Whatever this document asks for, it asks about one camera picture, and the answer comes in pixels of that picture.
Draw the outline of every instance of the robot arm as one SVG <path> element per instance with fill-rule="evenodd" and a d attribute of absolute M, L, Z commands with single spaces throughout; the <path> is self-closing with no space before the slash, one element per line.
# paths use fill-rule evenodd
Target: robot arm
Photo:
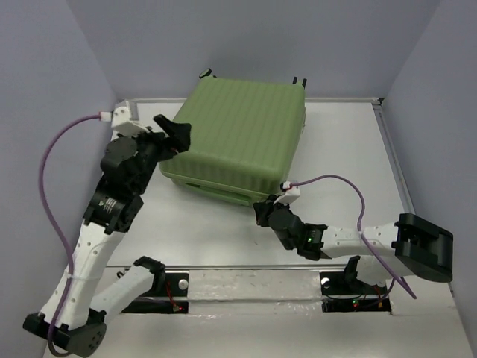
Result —
<path fill-rule="evenodd" d="M 361 239 L 367 238 L 381 258 L 399 276 L 415 274 L 425 280 L 452 280 L 452 234 L 413 214 L 401 214 L 395 223 L 357 229 L 306 224 L 290 210 L 300 197 L 298 187 L 284 183 L 281 196 L 271 195 L 255 203 L 257 224 L 270 227 L 286 250 L 297 249 L 309 260 L 353 256 L 345 271 L 353 280 L 369 286 L 383 286 L 390 274 Z"/>
<path fill-rule="evenodd" d="M 57 288 L 38 313 L 27 316 L 23 327 L 44 339 L 53 330 L 53 343 L 81 357 L 93 354 L 106 333 L 107 323 L 131 301 L 165 282 L 165 266 L 148 257 L 137 260 L 121 279 L 95 296 L 99 280 L 116 247 L 142 207 L 141 196 L 158 162 L 189 150 L 189 124 L 176 124 L 162 115 L 154 121 L 165 133 L 154 133 L 134 121 L 127 102 L 107 118 L 118 138 L 101 160 L 103 175 L 84 213 L 73 254 L 74 274 L 65 270 Z M 69 283 L 68 295 L 62 293 Z M 54 322 L 55 311 L 63 308 Z"/>

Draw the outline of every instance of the cable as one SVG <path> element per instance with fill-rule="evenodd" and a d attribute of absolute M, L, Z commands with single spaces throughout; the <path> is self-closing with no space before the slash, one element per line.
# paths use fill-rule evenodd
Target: cable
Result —
<path fill-rule="evenodd" d="M 53 317 L 51 318 L 50 327 L 48 328 L 48 335 L 47 335 L 48 349 L 50 350 L 51 354 L 53 354 L 55 357 L 67 357 L 70 354 L 68 352 L 60 353 L 56 350 L 53 343 L 53 333 L 54 333 L 55 324 L 58 320 L 58 316 L 61 313 L 61 310 L 66 302 L 66 299 L 68 298 L 69 289 L 71 288 L 71 285 L 72 285 L 71 276 L 73 275 L 75 271 L 75 263 L 73 261 L 72 247 L 68 243 L 68 240 L 66 239 L 65 234 L 62 232 L 60 226 L 58 225 L 56 219 L 54 218 L 53 213 L 51 212 L 51 209 L 48 205 L 48 201 L 46 200 L 45 183 L 44 183 L 45 165 L 46 165 L 46 160 L 48 159 L 48 156 L 50 155 L 52 148 L 54 147 L 58 139 L 61 138 L 62 135 L 64 135 L 65 132 L 73 128 L 75 125 L 79 125 L 80 123 L 83 123 L 92 119 L 101 119 L 101 116 L 97 114 L 94 116 L 79 118 L 76 121 L 64 127 L 60 132 L 58 132 L 56 136 L 54 136 L 53 140 L 50 142 L 50 144 L 46 148 L 45 153 L 43 154 L 43 157 L 40 161 L 40 170 L 38 174 L 38 190 L 40 192 L 40 199 L 43 205 L 43 209 L 45 210 L 46 216 L 48 217 L 48 220 L 51 223 L 51 226 L 53 226 L 57 235 L 60 237 L 63 247 L 65 248 L 66 256 L 68 258 L 68 274 L 70 275 L 70 277 L 66 279 L 65 289 L 63 290 L 63 293 L 61 294 L 60 300 L 58 302 L 58 306 L 56 310 L 54 311 Z"/>
<path fill-rule="evenodd" d="M 122 310 L 123 313 L 161 313 L 161 314 L 174 314 L 174 313 L 187 313 L 188 305 L 185 302 L 181 302 L 183 306 L 179 304 L 178 308 L 174 309 L 171 302 L 156 300 L 153 298 L 138 297 L 132 301 L 126 308 Z"/>
<path fill-rule="evenodd" d="M 360 298 L 362 295 L 356 296 L 356 297 L 345 297 L 345 298 L 339 298 L 339 297 L 331 297 L 328 295 L 323 295 L 324 297 L 328 298 L 329 300 L 334 300 L 334 301 L 347 301 L 347 300 L 357 300 Z"/>
<path fill-rule="evenodd" d="M 347 180 L 346 178 L 343 178 L 340 175 L 327 174 L 327 175 L 321 175 L 319 177 L 316 177 L 316 178 L 313 178 L 313 179 L 310 179 L 310 180 L 302 181 L 300 183 L 293 183 L 293 184 L 290 185 L 290 187 L 303 186 L 303 185 L 314 183 L 315 181 L 319 181 L 321 179 L 326 179 L 326 178 L 339 179 L 339 180 L 347 183 L 348 185 L 350 185 L 355 190 L 355 192 L 358 194 L 359 200 L 361 201 L 361 212 L 359 213 L 358 222 L 356 223 L 356 227 L 358 228 L 358 232 L 359 232 L 359 237 L 364 242 L 364 244 L 367 246 L 368 250 L 371 251 L 371 253 L 374 255 L 374 257 L 379 261 L 379 263 L 386 269 L 387 272 L 389 272 L 391 277 L 399 285 L 401 285 L 403 287 L 403 289 L 405 289 L 406 292 L 413 299 L 416 299 L 417 296 L 414 294 L 411 287 L 405 282 L 405 280 L 401 280 L 401 278 L 399 278 L 399 276 L 396 274 L 396 272 L 394 272 L 394 270 L 382 259 L 381 255 L 379 255 L 378 251 L 371 245 L 371 243 L 364 236 L 364 234 L 362 232 L 361 222 L 363 220 L 364 210 L 366 208 L 366 204 L 364 203 L 364 196 L 363 196 L 362 192 L 358 189 L 358 187 L 353 182 L 351 182 L 350 180 Z"/>
<path fill-rule="evenodd" d="M 393 289 L 395 282 L 396 282 L 395 280 L 392 280 L 392 281 L 391 281 L 391 284 L 389 285 L 388 291 L 387 291 L 382 297 L 378 298 L 376 301 L 373 301 L 373 302 L 370 303 L 370 304 L 367 304 L 366 306 L 359 307 L 359 309 L 360 309 L 360 310 L 365 310 L 365 309 L 367 309 L 367 308 L 370 308 L 370 307 L 372 307 L 372 306 L 375 306 L 375 305 L 380 304 L 381 302 L 383 302 L 386 298 L 389 297 L 389 294 L 391 293 L 391 290 Z"/>
<path fill-rule="evenodd" d="M 373 286 L 374 290 L 376 291 L 377 295 L 378 295 L 378 301 L 381 300 L 381 292 L 379 291 L 378 287 L 377 286 Z"/>
<path fill-rule="evenodd" d="M 165 290 L 167 292 L 167 296 L 169 297 L 169 300 L 172 304 L 172 310 L 174 312 L 177 312 L 177 311 L 182 311 L 182 307 L 179 306 L 178 304 L 176 304 L 176 301 L 174 301 L 173 297 L 172 297 L 172 291 L 171 291 L 171 281 L 167 281 L 165 283 Z"/>

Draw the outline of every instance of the white wall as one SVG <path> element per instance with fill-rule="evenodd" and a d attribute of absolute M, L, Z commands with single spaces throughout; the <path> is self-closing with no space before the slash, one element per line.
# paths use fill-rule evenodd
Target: white wall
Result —
<path fill-rule="evenodd" d="M 68 0 L 116 93 L 184 97 L 216 75 L 291 81 L 308 96 L 380 96 L 438 0 Z"/>
<path fill-rule="evenodd" d="M 41 357 L 22 329 L 66 264 L 37 192 L 40 157 L 54 133 L 110 109 L 113 91 L 64 0 L 5 0 L 0 11 L 0 356 Z M 77 239 L 109 131 L 83 124 L 58 143 L 47 192 L 60 226 Z"/>
<path fill-rule="evenodd" d="M 452 287 L 477 354 L 477 1 L 443 0 L 384 102 L 417 214 L 454 235 Z"/>

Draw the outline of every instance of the purple cable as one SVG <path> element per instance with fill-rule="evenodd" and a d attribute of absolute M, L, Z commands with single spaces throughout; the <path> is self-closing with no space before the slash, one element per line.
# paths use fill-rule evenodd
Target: purple cable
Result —
<path fill-rule="evenodd" d="M 43 209 L 45 209 L 45 213 L 48 217 L 48 220 L 51 223 L 51 226 L 53 226 L 54 230 L 56 231 L 57 235 L 60 237 L 61 243 L 63 244 L 63 247 L 65 248 L 66 251 L 66 256 L 68 257 L 68 274 L 71 276 L 73 275 L 73 272 L 75 271 L 75 263 L 73 262 L 73 249 L 68 243 L 68 240 L 65 237 L 65 234 L 62 232 L 60 226 L 58 225 L 56 219 L 53 216 L 53 213 L 51 212 L 51 209 L 48 205 L 48 201 L 46 200 L 46 194 L 45 194 L 45 185 L 44 185 L 44 176 L 45 176 L 45 165 L 46 165 L 46 160 L 48 159 L 48 156 L 51 153 L 52 148 L 58 141 L 58 139 L 64 135 L 67 130 L 70 128 L 73 128 L 75 125 L 78 125 L 82 122 L 89 121 L 90 119 L 100 119 L 101 117 L 97 114 L 94 116 L 87 116 L 83 118 L 79 118 L 76 121 L 70 123 L 66 127 L 64 127 L 50 142 L 48 145 L 47 149 L 45 150 L 45 153 L 43 154 L 42 160 L 40 162 L 40 171 L 38 174 L 38 190 L 40 191 L 40 199 L 42 201 Z M 63 290 L 63 293 L 61 294 L 60 301 L 58 302 L 58 307 L 54 311 L 53 317 L 51 318 L 50 322 L 50 327 L 48 328 L 48 335 L 47 335 L 47 340 L 48 340 L 48 348 L 55 357 L 67 357 L 70 353 L 60 353 L 56 350 L 54 347 L 53 343 L 53 333 L 54 333 L 54 327 L 55 324 L 58 320 L 58 316 L 61 313 L 61 310 L 65 304 L 66 298 L 68 297 L 69 294 L 69 289 L 72 285 L 72 279 L 71 277 L 66 279 L 66 284 L 65 284 L 65 289 Z"/>
<path fill-rule="evenodd" d="M 396 282 L 396 280 L 392 280 L 391 281 L 391 284 L 389 285 L 389 288 L 388 288 L 388 291 L 381 297 L 381 301 L 382 300 L 385 300 L 386 298 L 388 298 L 389 294 L 391 293 L 391 290 L 393 289 L 394 287 L 394 283 Z"/>
<path fill-rule="evenodd" d="M 314 183 L 315 181 L 319 181 L 321 179 L 326 179 L 326 178 L 334 178 L 334 179 L 339 179 L 350 185 L 355 192 L 359 196 L 359 200 L 361 201 L 361 212 L 359 213 L 358 217 L 358 222 L 356 223 L 356 227 L 358 228 L 358 231 L 360 233 L 359 237 L 361 240 L 363 240 L 364 244 L 367 246 L 369 251 L 374 255 L 374 257 L 379 261 L 379 263 L 386 269 L 387 272 L 392 276 L 393 280 L 395 280 L 399 285 L 403 287 L 403 289 L 406 290 L 406 292 L 413 298 L 416 299 L 417 296 L 412 292 L 411 287 L 405 282 L 404 277 L 399 277 L 396 272 L 393 271 L 393 269 L 382 259 L 381 255 L 379 255 L 378 251 L 370 244 L 369 241 L 367 241 L 366 237 L 362 233 L 361 229 L 361 221 L 363 220 L 364 216 L 364 209 L 366 208 L 366 205 L 364 203 L 364 196 L 361 193 L 361 191 L 358 189 L 358 187 L 352 183 L 350 180 L 347 180 L 346 178 L 343 178 L 340 175 L 334 175 L 334 174 L 327 174 L 327 175 L 321 175 L 320 177 L 316 177 L 307 181 L 302 181 L 301 183 L 293 183 L 291 186 L 302 186 L 310 183 Z"/>

